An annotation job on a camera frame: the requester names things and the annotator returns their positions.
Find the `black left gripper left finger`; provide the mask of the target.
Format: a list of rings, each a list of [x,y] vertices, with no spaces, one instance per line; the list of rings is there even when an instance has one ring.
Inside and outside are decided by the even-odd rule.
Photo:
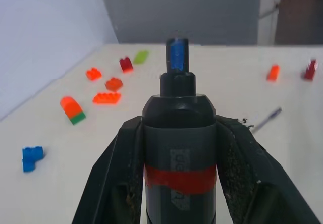
[[[143,143],[141,117],[124,122],[92,167],[73,223],[140,223]]]

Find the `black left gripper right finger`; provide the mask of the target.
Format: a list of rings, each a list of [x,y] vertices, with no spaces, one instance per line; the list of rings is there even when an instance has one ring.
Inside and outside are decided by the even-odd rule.
[[[237,119],[216,116],[217,170],[233,223],[319,223],[282,166]]]

